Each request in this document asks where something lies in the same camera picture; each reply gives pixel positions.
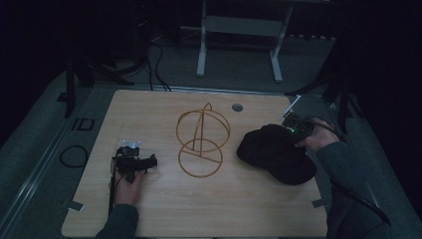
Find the black cap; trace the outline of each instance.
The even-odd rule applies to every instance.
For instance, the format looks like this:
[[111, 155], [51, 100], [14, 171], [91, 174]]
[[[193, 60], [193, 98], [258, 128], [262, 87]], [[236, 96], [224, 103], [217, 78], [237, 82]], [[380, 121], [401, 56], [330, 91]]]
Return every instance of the black cap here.
[[245, 134], [237, 149], [240, 159], [267, 169], [279, 181], [299, 185], [317, 173], [317, 167], [304, 147], [289, 141], [290, 131], [278, 124], [268, 124]]

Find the gray carpet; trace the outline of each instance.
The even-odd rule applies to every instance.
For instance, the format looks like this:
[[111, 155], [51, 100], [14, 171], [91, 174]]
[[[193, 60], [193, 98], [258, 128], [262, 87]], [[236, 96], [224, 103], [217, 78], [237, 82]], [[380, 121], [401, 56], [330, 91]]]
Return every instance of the gray carpet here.
[[[267, 51], [241, 51], [232, 50], [228, 46], [210, 46], [205, 76], [197, 78], [195, 73], [198, 48], [191, 44], [174, 45], [160, 41], [156, 42], [161, 43], [163, 57], [158, 72], [174, 91], [189, 88], [188, 90], [243, 91], [257, 94], [282, 94], [308, 84], [315, 78], [332, 46], [332, 42], [326, 40], [288, 38], [279, 58], [285, 80], [277, 84], [273, 80]], [[149, 57], [153, 64], [158, 56], [159, 49], [152, 47]], [[41, 160], [50, 159], [44, 163], [46, 169], [40, 183], [34, 185], [36, 190], [32, 199], [23, 208], [22, 214], [16, 216], [16, 223], [10, 225], [12, 230], [7, 235], [9, 238], [65, 238], [61, 234], [61, 227], [67, 209], [62, 204], [72, 200], [83, 169], [63, 166], [59, 161], [60, 153], [74, 144], [81, 145], [90, 152], [113, 93], [118, 89], [148, 90], [147, 76], [147, 70], [127, 76], [129, 81], [135, 82], [133, 87], [98, 79], [93, 89], [77, 88], [78, 107], [70, 119], [63, 118], [65, 105], [56, 102], [58, 94], [65, 90], [64, 76], [49, 85], [21, 126], [0, 149], [2, 218], [8, 208], [13, 206], [13, 201], [28, 175]], [[162, 91], [156, 79], [154, 89]], [[318, 97], [322, 91], [323, 87], [304, 96], [295, 106], [295, 111], [302, 116], [320, 116], [334, 120], [335, 107], [327, 106]], [[95, 120], [94, 128], [89, 131], [72, 130], [76, 118]], [[394, 238], [422, 238], [421, 222], [398, 184], [366, 120], [358, 117], [347, 119], [347, 128], [349, 143], [367, 161], [367, 165], [373, 168], [374, 183], [382, 185], [375, 190], [381, 190], [379, 195], [382, 198], [379, 198], [379, 202], [386, 208], [392, 221]], [[311, 157], [317, 164], [315, 156], [311, 154]], [[84, 153], [77, 148], [64, 155], [64, 160], [73, 164], [84, 163], [84, 158]], [[329, 202], [329, 181], [320, 165], [317, 166], [316, 182], [322, 199]]]

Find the sleeve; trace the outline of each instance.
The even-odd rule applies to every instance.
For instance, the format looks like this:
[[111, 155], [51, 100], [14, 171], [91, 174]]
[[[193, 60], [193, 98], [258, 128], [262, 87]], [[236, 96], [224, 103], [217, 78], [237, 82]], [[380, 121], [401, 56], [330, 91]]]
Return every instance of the sleeve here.
[[[364, 161], [344, 142], [332, 143], [316, 153], [330, 179], [374, 203], [367, 185], [371, 175]], [[326, 238], [391, 238], [391, 228], [378, 214], [345, 193], [332, 189]]]
[[135, 238], [138, 213], [137, 209], [128, 204], [118, 204], [112, 210], [105, 227], [96, 238]]

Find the wooden tabletop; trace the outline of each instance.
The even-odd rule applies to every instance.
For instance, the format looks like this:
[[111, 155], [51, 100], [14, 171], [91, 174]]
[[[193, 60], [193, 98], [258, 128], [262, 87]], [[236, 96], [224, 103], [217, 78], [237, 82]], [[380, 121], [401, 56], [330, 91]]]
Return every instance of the wooden tabletop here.
[[[184, 113], [202, 110], [208, 103], [227, 120], [230, 136], [221, 147], [220, 168], [198, 178], [180, 167], [182, 144], [176, 126]], [[235, 112], [234, 104], [243, 110]], [[281, 96], [117, 91], [74, 197], [85, 207], [81, 212], [69, 210], [63, 234], [92, 237], [103, 228], [109, 163], [123, 146], [122, 140], [127, 139], [141, 141], [141, 158], [155, 153], [158, 159], [158, 166], [142, 179], [137, 205], [139, 237], [324, 236], [324, 208], [312, 204], [320, 199], [314, 179], [299, 186], [285, 185], [236, 156], [245, 133], [268, 123], [281, 123], [279, 116], [289, 105]], [[180, 123], [182, 141], [193, 137], [198, 116], [193, 113]], [[203, 138], [216, 144], [227, 138], [227, 130], [211, 116], [205, 117], [203, 125]], [[213, 158], [220, 156], [218, 150], [210, 153]], [[195, 174], [206, 174], [216, 167], [212, 161], [189, 161], [188, 157], [182, 153], [182, 164]]]

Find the hand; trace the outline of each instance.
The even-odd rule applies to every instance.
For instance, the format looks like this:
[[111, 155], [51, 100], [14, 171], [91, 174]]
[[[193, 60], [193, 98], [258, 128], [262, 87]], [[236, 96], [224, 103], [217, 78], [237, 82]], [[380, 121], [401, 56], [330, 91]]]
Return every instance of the hand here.
[[134, 182], [130, 184], [118, 171], [115, 176], [114, 205], [129, 204], [136, 206], [140, 197], [140, 182], [144, 172], [137, 172]]
[[[332, 125], [329, 125], [326, 121], [314, 118], [315, 122], [324, 124], [328, 127], [332, 128]], [[306, 137], [305, 139], [299, 141], [295, 144], [296, 147], [301, 146], [308, 146], [315, 152], [319, 151], [323, 147], [339, 141], [338, 137], [335, 135], [335, 133], [329, 131], [328, 129], [324, 128], [323, 126], [317, 125], [314, 128], [313, 134]]]

